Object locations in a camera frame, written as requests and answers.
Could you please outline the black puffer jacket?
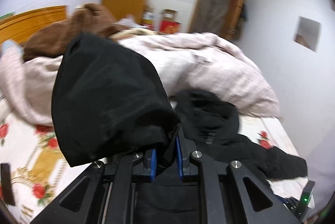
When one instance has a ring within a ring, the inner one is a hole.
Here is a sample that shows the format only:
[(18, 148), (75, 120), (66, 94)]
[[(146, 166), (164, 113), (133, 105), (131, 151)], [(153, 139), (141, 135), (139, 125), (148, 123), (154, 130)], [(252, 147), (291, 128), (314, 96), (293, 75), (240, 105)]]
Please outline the black puffer jacket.
[[(70, 166), (120, 155), (109, 223), (298, 223), (267, 181), (305, 176), (304, 159), (239, 134), (236, 107), (212, 93), (181, 92), (173, 108), (153, 64), (115, 42), (93, 34), (72, 40), (54, 84), (52, 120)], [(180, 126), (196, 145), (192, 178), (178, 175)], [(143, 160), (153, 149), (150, 182)]]

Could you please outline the pink crumpled duvet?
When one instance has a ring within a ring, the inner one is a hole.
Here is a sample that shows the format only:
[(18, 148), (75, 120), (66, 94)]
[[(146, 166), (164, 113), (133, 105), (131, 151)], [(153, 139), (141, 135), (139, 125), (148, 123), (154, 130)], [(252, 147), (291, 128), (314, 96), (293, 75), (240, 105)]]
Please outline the pink crumpled duvet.
[[(279, 117), (277, 95), (240, 48), (212, 33), (135, 36), (120, 41), (151, 61), (168, 96), (198, 88), (234, 104), (241, 114)], [(1, 56), (1, 96), (22, 119), (52, 125), (51, 94), (62, 59), (24, 62), (16, 46)]]

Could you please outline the red gift box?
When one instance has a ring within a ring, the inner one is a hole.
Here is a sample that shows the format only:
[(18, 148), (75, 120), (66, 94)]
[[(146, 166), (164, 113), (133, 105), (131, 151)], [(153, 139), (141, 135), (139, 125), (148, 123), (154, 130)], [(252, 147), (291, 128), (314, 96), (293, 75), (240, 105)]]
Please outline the red gift box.
[(163, 34), (179, 33), (181, 24), (176, 21), (161, 21), (159, 32)]

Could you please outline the cardboard box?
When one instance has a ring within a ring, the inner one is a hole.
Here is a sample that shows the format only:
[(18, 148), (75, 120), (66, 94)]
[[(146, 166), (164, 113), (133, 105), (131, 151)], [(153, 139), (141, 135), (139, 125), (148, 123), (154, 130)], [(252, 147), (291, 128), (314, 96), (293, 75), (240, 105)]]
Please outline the cardboard box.
[(163, 21), (172, 21), (174, 22), (176, 19), (176, 16), (178, 14), (178, 11), (173, 10), (173, 9), (163, 9), (161, 11), (161, 15), (162, 15), (162, 20)]

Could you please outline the wooden framed door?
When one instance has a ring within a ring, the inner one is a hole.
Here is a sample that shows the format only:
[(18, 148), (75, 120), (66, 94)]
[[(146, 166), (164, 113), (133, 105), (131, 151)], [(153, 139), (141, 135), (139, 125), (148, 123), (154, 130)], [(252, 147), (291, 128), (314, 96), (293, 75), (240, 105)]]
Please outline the wooden framed door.
[(210, 32), (233, 40), (245, 0), (197, 0), (189, 33)]

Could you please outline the black phone on bed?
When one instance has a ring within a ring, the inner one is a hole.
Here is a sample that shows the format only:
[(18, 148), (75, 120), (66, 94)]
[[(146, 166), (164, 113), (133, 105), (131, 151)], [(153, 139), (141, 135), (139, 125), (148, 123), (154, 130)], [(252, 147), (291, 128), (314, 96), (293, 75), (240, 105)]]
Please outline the black phone on bed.
[(9, 163), (1, 163), (1, 186), (4, 202), (11, 206), (15, 206), (15, 199), (11, 186), (11, 169)]

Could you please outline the brown fleece blanket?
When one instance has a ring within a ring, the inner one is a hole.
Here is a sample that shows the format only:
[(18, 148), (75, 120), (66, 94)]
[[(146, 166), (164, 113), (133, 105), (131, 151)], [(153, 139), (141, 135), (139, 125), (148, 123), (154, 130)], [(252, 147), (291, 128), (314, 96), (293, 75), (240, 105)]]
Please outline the brown fleece blanket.
[(126, 29), (128, 27), (118, 24), (106, 7), (86, 3), (75, 9), (69, 18), (50, 24), (31, 36), (24, 44), (23, 60), (62, 56), (70, 41), (81, 33), (109, 37)]

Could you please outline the orange wooden headboard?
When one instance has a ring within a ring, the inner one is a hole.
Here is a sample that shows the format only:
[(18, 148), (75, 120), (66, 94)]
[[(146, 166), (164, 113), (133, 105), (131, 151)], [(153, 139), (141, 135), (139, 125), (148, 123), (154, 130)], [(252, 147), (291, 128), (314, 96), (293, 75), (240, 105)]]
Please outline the orange wooden headboard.
[(66, 19), (66, 5), (33, 9), (1, 20), (0, 43), (12, 40), (23, 45), (37, 31)]

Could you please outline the grey wall hatch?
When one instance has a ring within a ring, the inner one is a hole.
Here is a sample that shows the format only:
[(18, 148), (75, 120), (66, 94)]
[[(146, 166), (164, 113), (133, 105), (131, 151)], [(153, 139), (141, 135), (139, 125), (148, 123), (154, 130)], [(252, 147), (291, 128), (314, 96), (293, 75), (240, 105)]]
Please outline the grey wall hatch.
[(305, 48), (316, 52), (321, 32), (321, 24), (317, 21), (299, 16), (294, 41)]

